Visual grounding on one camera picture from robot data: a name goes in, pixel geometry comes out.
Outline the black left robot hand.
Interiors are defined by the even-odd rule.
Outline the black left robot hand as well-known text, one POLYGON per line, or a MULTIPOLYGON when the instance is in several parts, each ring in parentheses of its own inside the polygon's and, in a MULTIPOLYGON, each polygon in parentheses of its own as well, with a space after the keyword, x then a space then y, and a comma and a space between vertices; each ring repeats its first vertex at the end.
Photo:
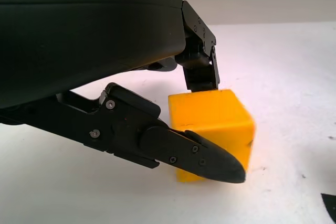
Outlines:
POLYGON ((192 131, 171 129, 151 101, 110 83, 135 70, 184 68, 192 94, 218 89, 216 38, 186 0, 1 0, 1 123, 26 124, 122 159, 203 178, 245 181, 242 164, 192 131))

